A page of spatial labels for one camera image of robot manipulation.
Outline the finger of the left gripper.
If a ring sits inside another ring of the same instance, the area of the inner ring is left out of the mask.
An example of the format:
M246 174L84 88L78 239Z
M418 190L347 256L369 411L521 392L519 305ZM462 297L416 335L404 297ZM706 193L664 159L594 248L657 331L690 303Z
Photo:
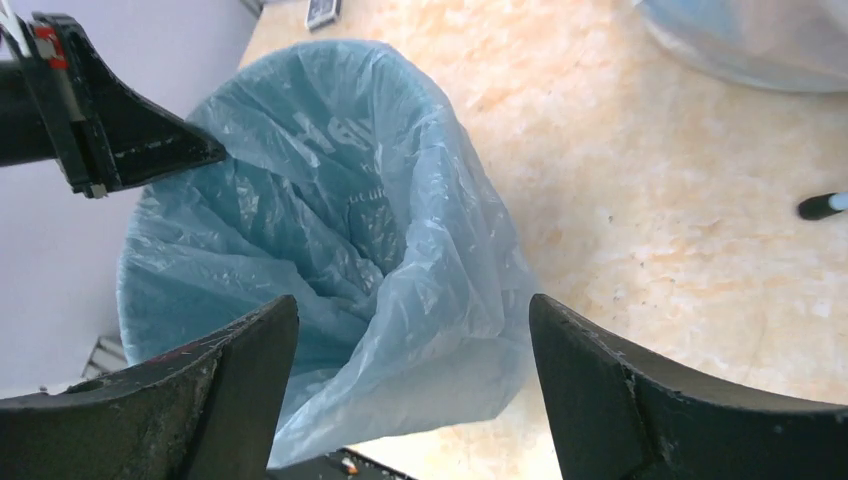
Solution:
M103 198L225 158L212 135L120 80L72 17L21 20L19 60L30 58L52 74L40 109L73 192Z

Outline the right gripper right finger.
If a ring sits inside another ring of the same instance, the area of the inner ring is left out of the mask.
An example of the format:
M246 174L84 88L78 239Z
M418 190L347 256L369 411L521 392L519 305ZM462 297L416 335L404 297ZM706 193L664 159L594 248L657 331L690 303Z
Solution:
M740 385L613 334L544 295L535 363L566 479L843 479L847 409Z

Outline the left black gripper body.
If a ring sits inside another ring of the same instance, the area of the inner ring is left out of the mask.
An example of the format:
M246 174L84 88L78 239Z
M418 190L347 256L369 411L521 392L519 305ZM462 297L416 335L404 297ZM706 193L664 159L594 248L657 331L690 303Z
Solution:
M42 60L1 61L1 166L53 159L56 152L40 103L53 78Z

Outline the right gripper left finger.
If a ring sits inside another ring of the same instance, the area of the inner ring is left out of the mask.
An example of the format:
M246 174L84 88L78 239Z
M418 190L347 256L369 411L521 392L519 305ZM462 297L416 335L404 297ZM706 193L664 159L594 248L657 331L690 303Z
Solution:
M279 297L55 395L1 402L5 479L262 479L298 337Z

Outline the light blue trash bag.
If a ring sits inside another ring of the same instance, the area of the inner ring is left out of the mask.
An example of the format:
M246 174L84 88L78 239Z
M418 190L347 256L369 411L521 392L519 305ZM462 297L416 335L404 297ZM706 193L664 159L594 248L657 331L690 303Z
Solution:
M507 407L532 362L537 283L430 77L383 43L301 43L190 122L227 156L142 191L117 279L131 364L291 295L271 466Z

